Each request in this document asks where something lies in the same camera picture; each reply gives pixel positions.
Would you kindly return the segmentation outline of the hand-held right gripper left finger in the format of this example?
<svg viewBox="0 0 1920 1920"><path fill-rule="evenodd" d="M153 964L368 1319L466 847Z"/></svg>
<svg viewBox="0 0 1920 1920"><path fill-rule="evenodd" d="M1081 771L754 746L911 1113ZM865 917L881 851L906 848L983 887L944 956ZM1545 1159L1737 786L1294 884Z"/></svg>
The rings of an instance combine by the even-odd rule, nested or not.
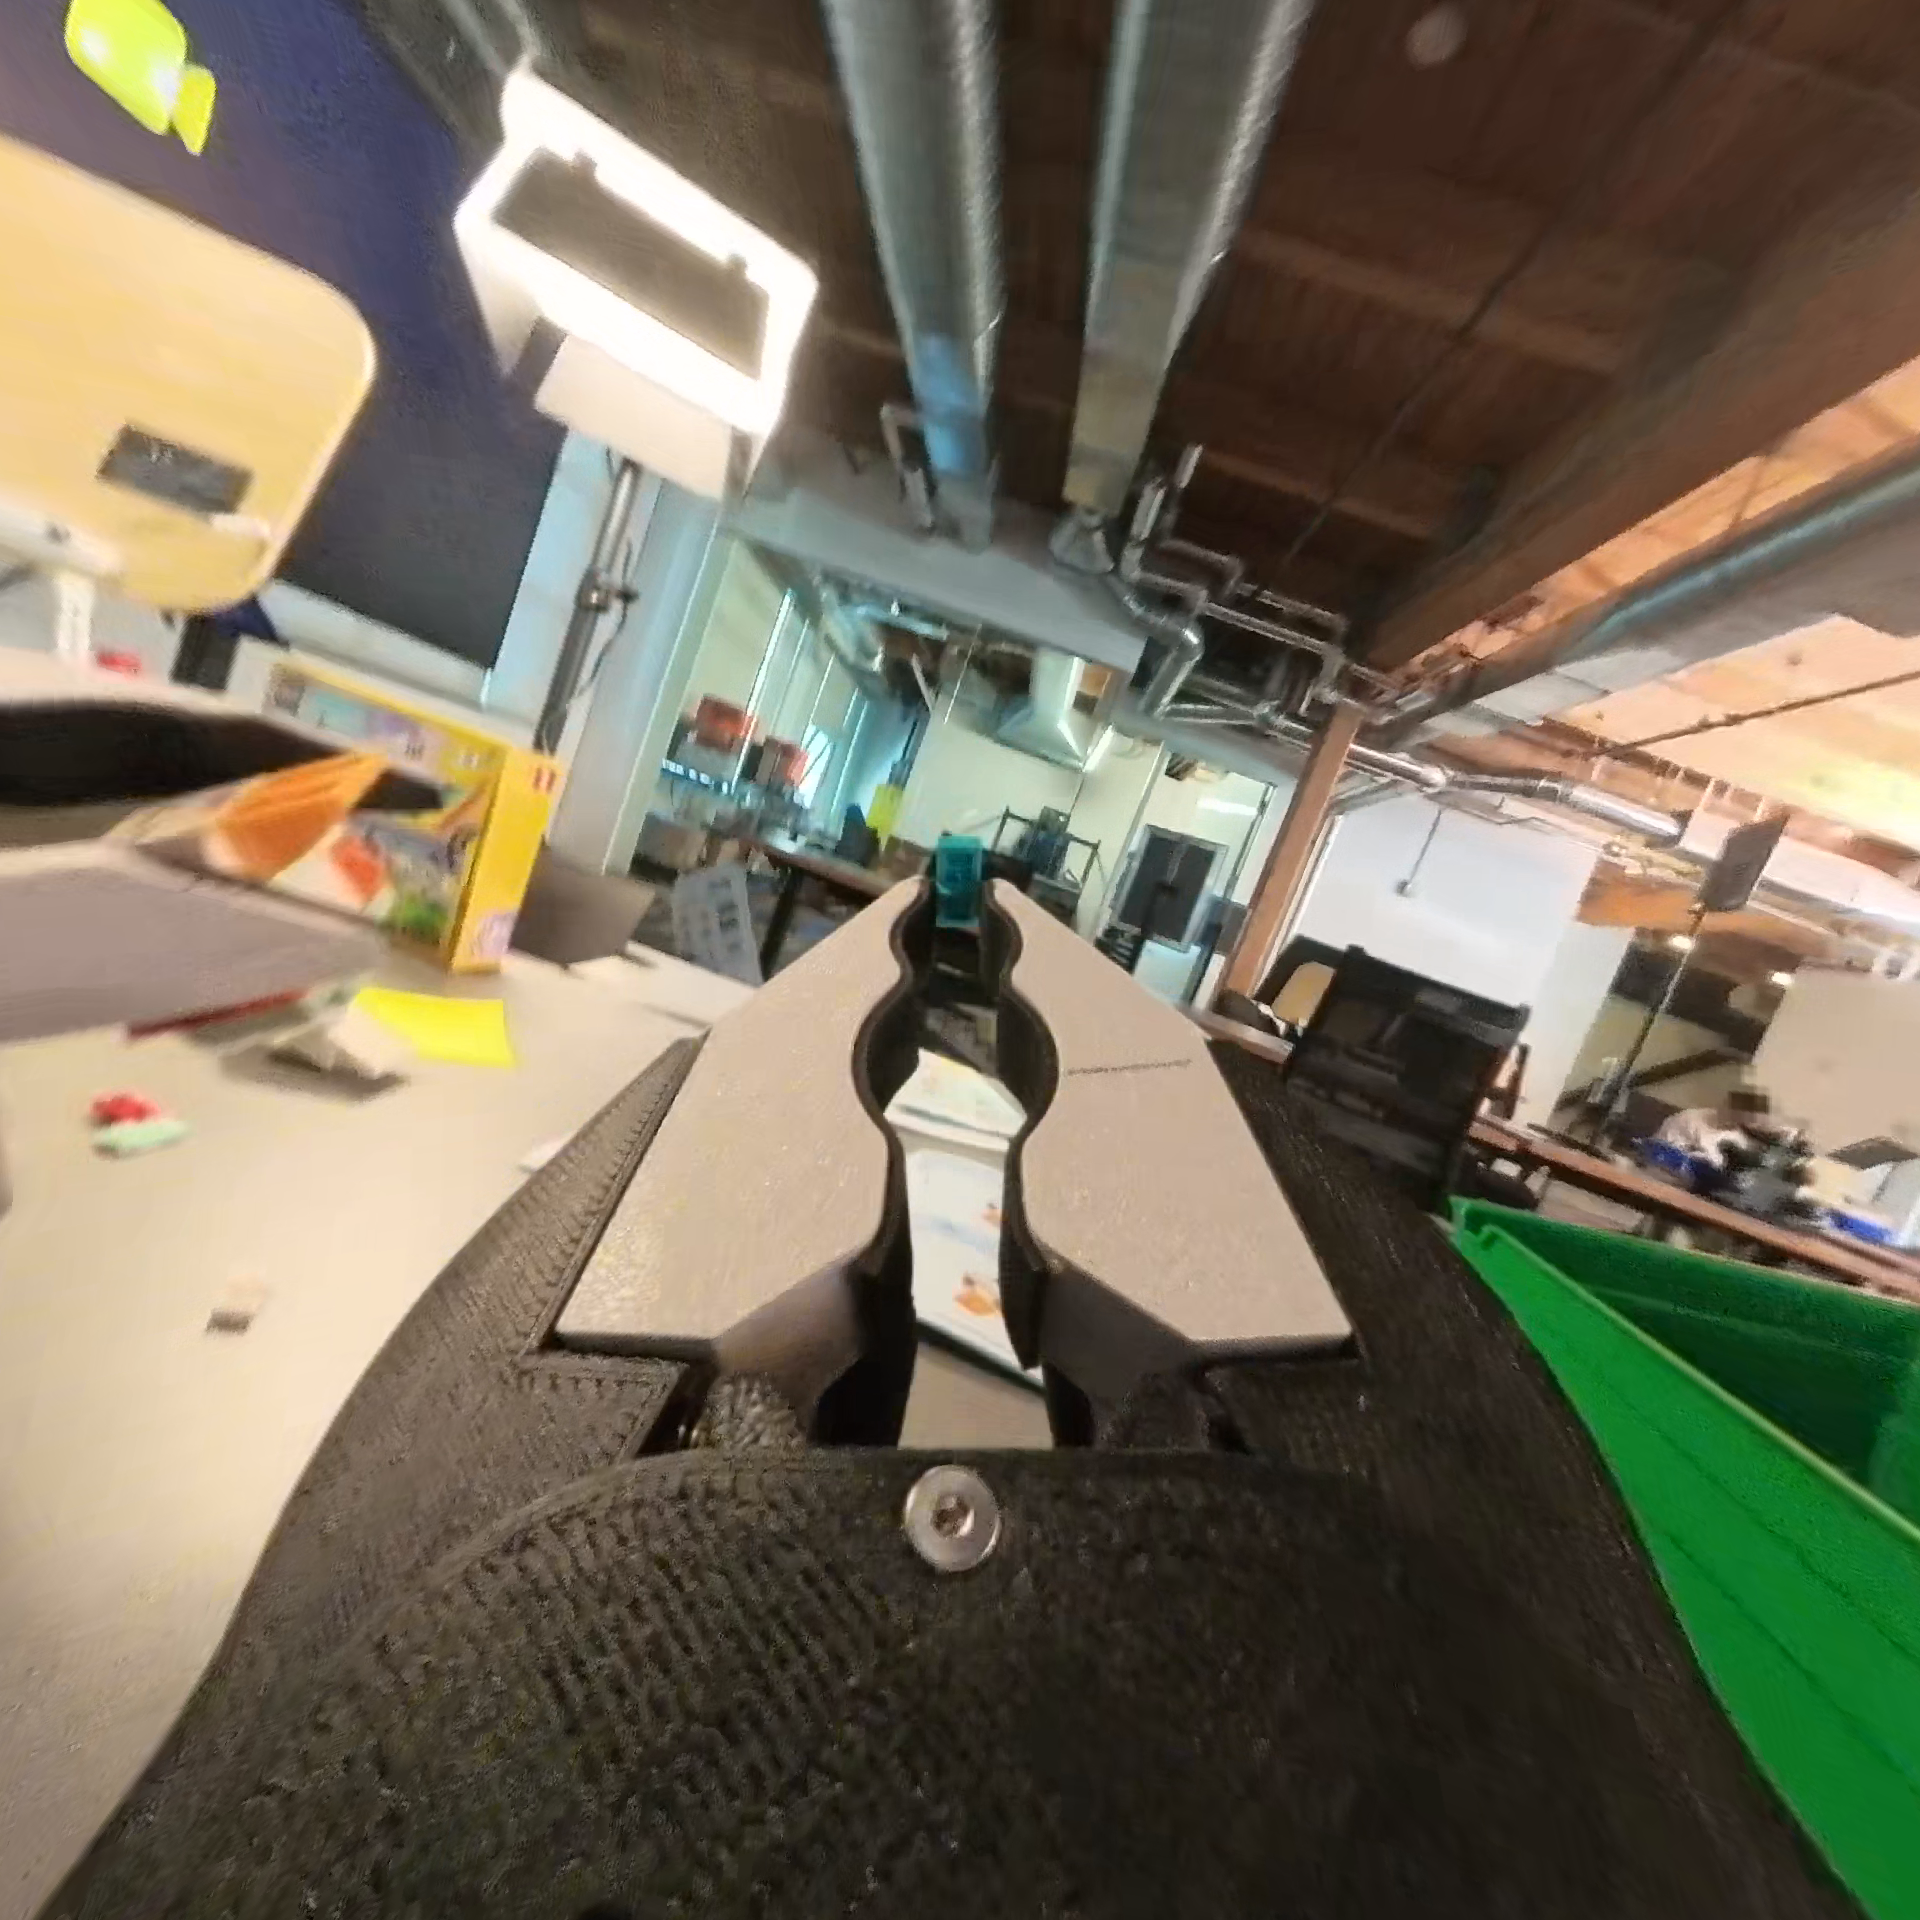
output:
<svg viewBox="0 0 1920 1920"><path fill-rule="evenodd" d="M900 881L695 1048L560 1307L560 1351L774 1387L816 1442L892 1447L918 1332L904 1151L921 884Z"/></svg>

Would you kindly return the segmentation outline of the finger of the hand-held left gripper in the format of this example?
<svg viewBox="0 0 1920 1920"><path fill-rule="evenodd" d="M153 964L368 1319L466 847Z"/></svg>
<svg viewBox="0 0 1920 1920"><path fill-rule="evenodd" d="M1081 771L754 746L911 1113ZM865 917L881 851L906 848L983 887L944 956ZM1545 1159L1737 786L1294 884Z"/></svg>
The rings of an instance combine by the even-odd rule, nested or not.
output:
<svg viewBox="0 0 1920 1920"><path fill-rule="evenodd" d="M92 663L1 655L1 808L133 809L269 788L346 795L373 809L432 809L417 771L168 682Z"/></svg>
<svg viewBox="0 0 1920 1920"><path fill-rule="evenodd" d="M5 1040L301 997L382 953L370 924L130 848L1 852Z"/></svg>

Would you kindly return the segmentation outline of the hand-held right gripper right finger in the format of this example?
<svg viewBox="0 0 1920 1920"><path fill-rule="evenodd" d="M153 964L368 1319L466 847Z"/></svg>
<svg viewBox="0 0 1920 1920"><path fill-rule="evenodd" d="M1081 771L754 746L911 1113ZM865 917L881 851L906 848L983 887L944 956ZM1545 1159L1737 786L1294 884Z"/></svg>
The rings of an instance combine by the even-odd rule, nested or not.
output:
<svg viewBox="0 0 1920 1920"><path fill-rule="evenodd" d="M1351 1357L1352 1322L1202 1028L1008 881L981 899L981 967L1022 1111L998 1307L1052 1440L1089 1447L1159 1383Z"/></svg>

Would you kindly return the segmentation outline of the lego instruction booklet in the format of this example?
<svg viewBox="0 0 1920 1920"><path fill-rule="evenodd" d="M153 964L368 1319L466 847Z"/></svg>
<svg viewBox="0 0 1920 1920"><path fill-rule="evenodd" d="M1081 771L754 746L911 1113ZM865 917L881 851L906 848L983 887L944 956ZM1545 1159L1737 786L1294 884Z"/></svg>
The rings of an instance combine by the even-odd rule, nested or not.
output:
<svg viewBox="0 0 1920 1920"><path fill-rule="evenodd" d="M1022 1107L1001 1081L925 1048L884 1117L903 1147L918 1329L1040 1389L1001 1313L1001 1196Z"/></svg>

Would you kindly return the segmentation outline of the yellow lego set box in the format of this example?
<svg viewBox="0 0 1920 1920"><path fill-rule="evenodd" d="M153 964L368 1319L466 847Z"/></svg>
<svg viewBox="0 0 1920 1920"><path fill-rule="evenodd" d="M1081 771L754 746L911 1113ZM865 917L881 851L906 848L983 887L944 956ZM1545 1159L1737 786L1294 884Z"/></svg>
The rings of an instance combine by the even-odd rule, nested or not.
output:
<svg viewBox="0 0 1920 1920"><path fill-rule="evenodd" d="M453 976L490 973L560 793L560 763L311 663L276 663L262 713L327 754L146 808L114 834L182 872L364 922Z"/></svg>

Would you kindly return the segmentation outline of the black chair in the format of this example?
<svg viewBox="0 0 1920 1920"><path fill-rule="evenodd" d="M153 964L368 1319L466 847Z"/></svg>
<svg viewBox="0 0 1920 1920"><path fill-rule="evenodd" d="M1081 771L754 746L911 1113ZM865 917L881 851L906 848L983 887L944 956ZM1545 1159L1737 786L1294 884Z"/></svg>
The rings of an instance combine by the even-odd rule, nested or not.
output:
<svg viewBox="0 0 1920 1920"><path fill-rule="evenodd" d="M1442 1215L1471 1124L1527 1023L1525 1003L1351 946L1289 1045L1282 1083L1324 1137L1362 1155L1424 1212Z"/></svg>

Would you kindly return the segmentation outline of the yellow paper note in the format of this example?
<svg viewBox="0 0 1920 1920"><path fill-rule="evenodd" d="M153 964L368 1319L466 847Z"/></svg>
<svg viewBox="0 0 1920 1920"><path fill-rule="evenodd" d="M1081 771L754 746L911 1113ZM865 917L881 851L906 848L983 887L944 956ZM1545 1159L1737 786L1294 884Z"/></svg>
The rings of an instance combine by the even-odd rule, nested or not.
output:
<svg viewBox="0 0 1920 1920"><path fill-rule="evenodd" d="M350 1010L396 1035L425 1064L513 1071L508 1005L497 997L449 997L364 988Z"/></svg>

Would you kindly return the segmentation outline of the light wooden tabletop with label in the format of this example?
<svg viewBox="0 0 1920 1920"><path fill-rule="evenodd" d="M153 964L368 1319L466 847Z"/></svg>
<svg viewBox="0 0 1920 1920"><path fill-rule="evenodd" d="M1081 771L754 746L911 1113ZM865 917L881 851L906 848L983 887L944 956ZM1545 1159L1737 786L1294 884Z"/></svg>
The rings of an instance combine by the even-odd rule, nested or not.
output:
<svg viewBox="0 0 1920 1920"><path fill-rule="evenodd" d="M246 601L375 371L322 279L5 138L6 555L156 611Z"/></svg>

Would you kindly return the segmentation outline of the long wooden background table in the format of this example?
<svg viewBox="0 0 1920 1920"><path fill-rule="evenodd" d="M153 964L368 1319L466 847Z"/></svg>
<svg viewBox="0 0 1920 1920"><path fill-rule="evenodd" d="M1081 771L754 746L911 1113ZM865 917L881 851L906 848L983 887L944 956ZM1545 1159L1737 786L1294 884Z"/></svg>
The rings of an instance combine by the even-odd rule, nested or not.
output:
<svg viewBox="0 0 1920 1920"><path fill-rule="evenodd" d="M1813 1233L1741 1215L1640 1168L1617 1165L1574 1146L1562 1146L1506 1121L1477 1117L1470 1140L1525 1172L1572 1187L1613 1204L1631 1207L1662 1224L1684 1224L1719 1233L1745 1249L1762 1249L1836 1285L1876 1292L1884 1299L1917 1304L1914 1255L1888 1253L1855 1239Z"/></svg>

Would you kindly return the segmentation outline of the light stand pole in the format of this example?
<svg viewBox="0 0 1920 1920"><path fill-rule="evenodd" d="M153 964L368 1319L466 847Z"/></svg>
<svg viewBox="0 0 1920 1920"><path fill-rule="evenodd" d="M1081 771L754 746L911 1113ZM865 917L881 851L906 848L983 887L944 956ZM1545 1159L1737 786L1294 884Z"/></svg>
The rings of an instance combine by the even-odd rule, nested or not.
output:
<svg viewBox="0 0 1920 1920"><path fill-rule="evenodd" d="M626 456L618 456L612 467L607 499L592 535L588 564L575 583L572 612L560 641L560 649L544 690L544 701L533 730L533 749L551 756L557 752L567 732L568 712L585 677L585 660L592 649L600 620L616 605L628 601L622 587L622 554L633 527L636 497L640 491L640 469Z"/></svg>

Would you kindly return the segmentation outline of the black speaker on stand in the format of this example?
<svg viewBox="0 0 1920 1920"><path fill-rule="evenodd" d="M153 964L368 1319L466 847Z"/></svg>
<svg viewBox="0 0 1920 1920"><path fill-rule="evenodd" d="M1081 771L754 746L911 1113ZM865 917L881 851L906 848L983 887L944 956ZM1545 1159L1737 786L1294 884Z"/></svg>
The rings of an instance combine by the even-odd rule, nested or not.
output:
<svg viewBox="0 0 1920 1920"><path fill-rule="evenodd" d="M1696 913L1701 917L1744 913L1759 889L1766 867L1785 839L1785 829L1788 819L1782 813L1729 829L1701 877Z"/></svg>

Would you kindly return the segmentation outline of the green plastic bin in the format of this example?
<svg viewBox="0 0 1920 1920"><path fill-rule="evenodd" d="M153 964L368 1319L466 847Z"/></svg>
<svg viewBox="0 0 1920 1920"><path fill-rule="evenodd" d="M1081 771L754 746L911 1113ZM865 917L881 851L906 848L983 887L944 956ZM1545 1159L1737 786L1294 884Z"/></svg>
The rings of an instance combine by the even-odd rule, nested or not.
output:
<svg viewBox="0 0 1920 1920"><path fill-rule="evenodd" d="M1748 1752L1869 1915L1917 1915L1917 1315L1453 1201L1606 1459Z"/></svg>

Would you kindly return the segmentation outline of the white panel light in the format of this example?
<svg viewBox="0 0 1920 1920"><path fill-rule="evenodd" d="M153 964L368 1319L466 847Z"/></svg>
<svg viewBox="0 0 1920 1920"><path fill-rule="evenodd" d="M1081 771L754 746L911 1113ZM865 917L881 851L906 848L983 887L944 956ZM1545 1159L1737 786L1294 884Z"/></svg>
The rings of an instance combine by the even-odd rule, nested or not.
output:
<svg viewBox="0 0 1920 1920"><path fill-rule="evenodd" d="M821 284L800 256L568 98L533 63L453 242L535 410L709 500L746 491Z"/></svg>

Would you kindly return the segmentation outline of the wooden support post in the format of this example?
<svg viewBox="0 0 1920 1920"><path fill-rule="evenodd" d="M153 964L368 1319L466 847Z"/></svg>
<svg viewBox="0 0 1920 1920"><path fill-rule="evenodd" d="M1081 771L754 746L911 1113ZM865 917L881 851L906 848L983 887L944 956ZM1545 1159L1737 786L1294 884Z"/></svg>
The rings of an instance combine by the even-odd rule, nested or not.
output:
<svg viewBox="0 0 1920 1920"><path fill-rule="evenodd" d="M1280 829L1266 852L1255 895L1239 927L1239 940L1216 984L1210 1010L1256 997L1298 913L1311 865L1328 832L1328 817L1348 754L1362 727L1360 709L1336 707L1314 732L1292 786Z"/></svg>

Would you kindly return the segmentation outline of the silver ventilation duct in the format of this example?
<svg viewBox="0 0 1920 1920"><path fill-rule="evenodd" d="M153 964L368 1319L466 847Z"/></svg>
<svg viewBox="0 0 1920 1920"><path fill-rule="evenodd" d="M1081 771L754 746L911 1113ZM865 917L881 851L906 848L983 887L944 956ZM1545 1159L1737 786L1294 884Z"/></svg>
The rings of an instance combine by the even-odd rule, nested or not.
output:
<svg viewBox="0 0 1920 1920"><path fill-rule="evenodd" d="M991 541L1004 325L998 21L986 2L823 2L934 513Z"/></svg>
<svg viewBox="0 0 1920 1920"><path fill-rule="evenodd" d="M1311 2L1122 2L1098 114L1062 499L1119 515L1170 365L1229 251Z"/></svg>

